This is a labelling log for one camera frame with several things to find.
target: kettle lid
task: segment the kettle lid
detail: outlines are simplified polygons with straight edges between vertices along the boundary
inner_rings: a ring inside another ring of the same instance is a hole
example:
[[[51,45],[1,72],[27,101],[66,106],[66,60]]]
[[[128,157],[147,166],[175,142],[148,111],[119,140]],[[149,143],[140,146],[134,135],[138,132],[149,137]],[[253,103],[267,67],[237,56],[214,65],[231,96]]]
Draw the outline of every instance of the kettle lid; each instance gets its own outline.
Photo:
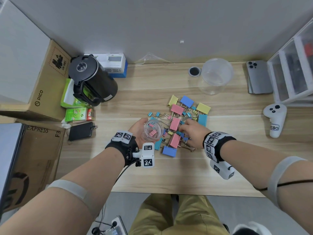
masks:
[[[98,71],[99,63],[91,55],[82,55],[73,59],[68,68],[68,75],[75,84],[91,79]]]

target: person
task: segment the person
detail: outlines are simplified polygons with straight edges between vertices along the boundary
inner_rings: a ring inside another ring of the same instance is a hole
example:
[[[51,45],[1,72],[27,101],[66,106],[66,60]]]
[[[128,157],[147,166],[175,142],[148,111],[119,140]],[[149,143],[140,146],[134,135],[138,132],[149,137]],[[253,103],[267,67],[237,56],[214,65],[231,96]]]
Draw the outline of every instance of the person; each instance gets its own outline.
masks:
[[[142,148],[140,135],[148,121],[142,118],[129,132]],[[188,144],[203,149],[203,140],[211,131],[188,119],[179,131],[190,136]],[[224,143],[220,156],[231,164],[256,188],[267,187],[276,165],[288,155],[238,140]],[[76,168],[62,179],[86,189],[94,209],[99,212],[125,165],[122,153],[107,147],[90,161]],[[300,160],[287,168],[280,183],[313,178],[313,162]],[[313,234],[313,184],[299,183],[277,188],[280,208]],[[175,221],[171,217],[170,195],[150,195],[142,204],[129,234],[228,234],[205,196],[179,195],[179,211]],[[74,194],[50,187],[16,212],[0,227],[0,234],[86,234],[95,216],[88,206]]]

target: blue and white box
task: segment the blue and white box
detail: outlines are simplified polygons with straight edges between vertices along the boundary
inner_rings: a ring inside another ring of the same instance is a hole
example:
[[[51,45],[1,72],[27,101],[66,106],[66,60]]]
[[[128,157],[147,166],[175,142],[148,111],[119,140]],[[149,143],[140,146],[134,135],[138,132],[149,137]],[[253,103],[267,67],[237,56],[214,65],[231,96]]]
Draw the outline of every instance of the blue and white box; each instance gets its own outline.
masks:
[[[113,78],[125,78],[127,74],[127,60],[124,54],[92,54],[99,62],[101,69]]]

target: wooden table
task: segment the wooden table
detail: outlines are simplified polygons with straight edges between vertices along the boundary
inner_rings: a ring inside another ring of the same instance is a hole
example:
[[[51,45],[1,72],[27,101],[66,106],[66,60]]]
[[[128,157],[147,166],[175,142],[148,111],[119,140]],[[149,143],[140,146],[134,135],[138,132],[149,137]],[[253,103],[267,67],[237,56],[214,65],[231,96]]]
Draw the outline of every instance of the wooden table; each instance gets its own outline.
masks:
[[[269,137],[269,119],[262,110],[273,103],[272,95],[250,95],[244,62],[233,62],[234,78],[217,95],[202,94],[197,77],[188,75],[191,66],[202,63],[148,63],[129,66],[126,79],[116,79],[119,91],[109,102],[96,107],[95,137],[63,144],[57,179],[87,162],[102,150],[119,129],[127,130],[139,118],[152,111],[169,112],[171,95],[186,95],[195,103],[211,107],[207,127],[232,134],[238,140],[313,159],[313,109],[288,108],[281,136]],[[190,153],[178,149],[175,158],[156,151],[156,166],[144,169],[132,165],[112,191],[197,194],[221,196],[263,195],[238,172],[223,180],[210,166],[203,150]]]

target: black kettle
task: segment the black kettle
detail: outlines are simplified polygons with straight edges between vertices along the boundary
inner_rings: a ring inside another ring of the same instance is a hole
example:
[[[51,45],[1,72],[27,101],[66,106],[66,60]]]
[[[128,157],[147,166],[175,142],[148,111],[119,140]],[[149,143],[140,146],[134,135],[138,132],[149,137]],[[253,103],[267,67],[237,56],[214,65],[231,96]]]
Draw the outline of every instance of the black kettle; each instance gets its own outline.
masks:
[[[117,93],[116,81],[101,69],[93,55],[72,58],[68,75],[74,80],[73,96],[91,106],[107,102]]]

